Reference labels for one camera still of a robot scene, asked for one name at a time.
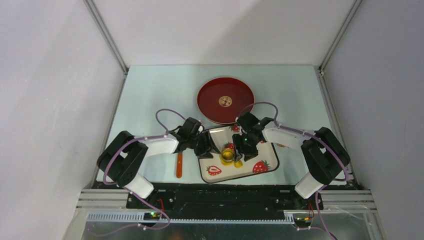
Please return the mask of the yellow dough piece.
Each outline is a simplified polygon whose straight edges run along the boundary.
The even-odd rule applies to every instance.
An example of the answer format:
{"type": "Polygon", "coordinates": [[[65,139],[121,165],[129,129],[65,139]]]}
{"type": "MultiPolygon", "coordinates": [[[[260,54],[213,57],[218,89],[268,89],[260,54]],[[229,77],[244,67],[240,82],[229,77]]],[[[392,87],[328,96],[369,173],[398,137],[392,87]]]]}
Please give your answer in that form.
{"type": "Polygon", "coordinates": [[[241,168],[243,163],[241,160],[235,162],[235,151],[231,148],[225,148],[219,155],[220,161],[224,166],[234,165],[235,168],[241,168]]]}

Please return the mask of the white strawberry rectangular tray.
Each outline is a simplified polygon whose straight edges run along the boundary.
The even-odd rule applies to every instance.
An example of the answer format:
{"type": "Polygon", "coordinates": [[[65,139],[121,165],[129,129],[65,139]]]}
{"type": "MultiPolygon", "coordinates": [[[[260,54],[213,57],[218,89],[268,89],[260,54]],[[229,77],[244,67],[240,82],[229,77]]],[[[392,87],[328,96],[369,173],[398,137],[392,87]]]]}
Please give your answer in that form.
{"type": "Polygon", "coordinates": [[[214,184],[228,180],[240,179],[258,174],[270,173],[278,169],[280,165],[279,158],[274,145],[269,142],[261,141],[257,145],[258,156],[248,161],[241,159],[243,166],[235,168],[234,165],[224,166],[221,163],[220,154],[224,149],[233,149],[233,134],[238,134],[240,128],[238,125],[229,125],[208,129],[219,153],[212,153],[212,158],[199,158],[199,168],[201,178],[205,183],[214,184]]]}

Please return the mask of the red round tray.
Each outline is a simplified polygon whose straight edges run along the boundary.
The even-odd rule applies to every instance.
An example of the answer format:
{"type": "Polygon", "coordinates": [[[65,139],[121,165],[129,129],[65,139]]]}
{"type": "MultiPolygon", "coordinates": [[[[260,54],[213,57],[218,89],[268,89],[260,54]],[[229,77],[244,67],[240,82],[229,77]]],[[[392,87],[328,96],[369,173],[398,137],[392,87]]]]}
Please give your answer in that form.
{"type": "Polygon", "coordinates": [[[233,124],[241,112],[250,112],[255,102],[252,89],[233,77],[218,77],[199,90],[196,103],[199,111],[211,122],[233,124]]]}

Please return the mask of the wooden dough roller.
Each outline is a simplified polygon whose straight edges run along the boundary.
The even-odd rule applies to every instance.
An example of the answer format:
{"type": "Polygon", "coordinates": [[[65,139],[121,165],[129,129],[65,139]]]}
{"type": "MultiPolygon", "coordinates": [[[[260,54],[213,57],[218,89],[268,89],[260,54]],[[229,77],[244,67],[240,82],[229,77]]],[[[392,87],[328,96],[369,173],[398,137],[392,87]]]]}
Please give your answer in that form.
{"type": "Polygon", "coordinates": [[[288,146],[283,145],[283,144],[280,144],[280,143],[276,143],[276,145],[279,146],[279,147],[281,147],[281,148],[289,148],[288,146]]]}

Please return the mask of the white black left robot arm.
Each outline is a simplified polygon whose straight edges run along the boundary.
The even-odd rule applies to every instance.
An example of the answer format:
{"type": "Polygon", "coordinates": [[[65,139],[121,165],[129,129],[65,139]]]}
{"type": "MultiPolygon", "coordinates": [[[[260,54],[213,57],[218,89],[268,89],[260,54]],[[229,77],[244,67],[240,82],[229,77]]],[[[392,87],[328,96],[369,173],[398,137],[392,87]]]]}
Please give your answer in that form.
{"type": "Polygon", "coordinates": [[[104,184],[118,185],[139,196],[145,208],[153,208],[158,202],[154,186],[139,173],[144,158],[160,154],[176,154],[191,149],[199,159],[211,159],[220,150],[211,134],[201,122],[189,117],[183,125],[168,130],[163,135],[136,137],[121,131],[97,159],[103,171],[104,184]]]}

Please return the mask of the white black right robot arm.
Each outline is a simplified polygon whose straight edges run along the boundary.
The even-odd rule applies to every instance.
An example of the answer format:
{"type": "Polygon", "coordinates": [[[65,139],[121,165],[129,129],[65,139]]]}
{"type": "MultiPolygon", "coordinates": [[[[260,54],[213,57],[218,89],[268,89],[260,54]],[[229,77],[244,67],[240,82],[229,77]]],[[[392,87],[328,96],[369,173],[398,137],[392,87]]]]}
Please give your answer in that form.
{"type": "Polygon", "coordinates": [[[239,133],[233,135],[232,141],[238,157],[247,161],[257,157],[260,143],[280,144],[303,154],[308,172],[290,196],[291,204],[297,209],[308,206],[311,196],[335,181],[339,173],[349,176],[350,156],[327,127],[302,130],[282,125],[270,117],[258,119],[250,112],[240,115],[235,122],[239,133]]]}

